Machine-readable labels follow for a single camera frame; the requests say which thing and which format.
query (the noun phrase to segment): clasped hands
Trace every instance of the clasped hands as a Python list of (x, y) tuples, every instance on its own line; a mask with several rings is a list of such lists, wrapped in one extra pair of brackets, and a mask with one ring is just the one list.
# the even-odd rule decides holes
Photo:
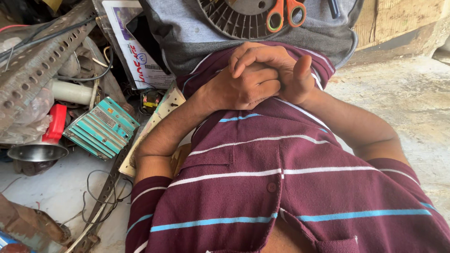
[(245, 42), (198, 93), (213, 111), (251, 110), (272, 96), (301, 104), (315, 85), (310, 67), (309, 55), (295, 61), (282, 46)]

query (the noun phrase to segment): scrap pile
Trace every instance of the scrap pile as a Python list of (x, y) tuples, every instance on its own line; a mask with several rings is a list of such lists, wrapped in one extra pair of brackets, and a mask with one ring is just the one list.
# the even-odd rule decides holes
[[(117, 170), (175, 79), (138, 1), (18, 0), (0, 9), (16, 23), (0, 29), (0, 161), (33, 176), (79, 146), (115, 158)], [(119, 180), (107, 173), (107, 182)], [(108, 201), (114, 191), (101, 195)], [(105, 202), (92, 197), (86, 228), (72, 239), (45, 212), (0, 193), (0, 252), (88, 252), (99, 243), (92, 231), (121, 201), (104, 215)], [(20, 236), (28, 232), (38, 240)]]

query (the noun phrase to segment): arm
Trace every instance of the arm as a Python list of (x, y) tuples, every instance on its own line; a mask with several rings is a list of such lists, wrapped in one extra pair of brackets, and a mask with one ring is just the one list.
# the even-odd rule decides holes
[(232, 78), (228, 70), (221, 71), (165, 117), (141, 142), (135, 155), (134, 184), (152, 176), (173, 178), (171, 156), (192, 129), (217, 110), (253, 109), (278, 92), (277, 77), (276, 70), (261, 63), (247, 67), (239, 78)]
[(151, 176), (173, 178), (172, 154), (181, 140), (214, 110), (203, 104), (202, 93), (195, 93), (165, 117), (147, 135), (136, 153), (137, 173), (134, 184)]
[(392, 158), (408, 164), (400, 140), (388, 123), (373, 113), (314, 88), (310, 56), (305, 55), (295, 62), (283, 47), (246, 42), (230, 57), (232, 76), (239, 77), (253, 62), (263, 62), (278, 69), (284, 84), (279, 97), (317, 115), (353, 149), (355, 156), (365, 161)]
[(355, 156), (365, 161), (391, 158), (409, 165), (396, 132), (377, 115), (316, 88), (299, 105), (322, 119), (333, 133), (345, 141)]

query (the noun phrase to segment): turquoise metal casing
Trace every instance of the turquoise metal casing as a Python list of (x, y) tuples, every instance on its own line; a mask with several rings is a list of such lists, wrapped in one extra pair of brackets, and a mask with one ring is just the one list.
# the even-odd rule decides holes
[(106, 97), (84, 113), (63, 135), (104, 161), (113, 158), (130, 141), (139, 123), (111, 98)]

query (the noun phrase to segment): shirt button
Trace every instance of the shirt button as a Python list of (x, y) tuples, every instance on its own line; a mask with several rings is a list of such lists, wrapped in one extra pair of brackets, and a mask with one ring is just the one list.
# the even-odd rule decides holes
[(275, 192), (277, 190), (277, 185), (275, 183), (268, 183), (267, 184), (267, 191), (268, 192)]

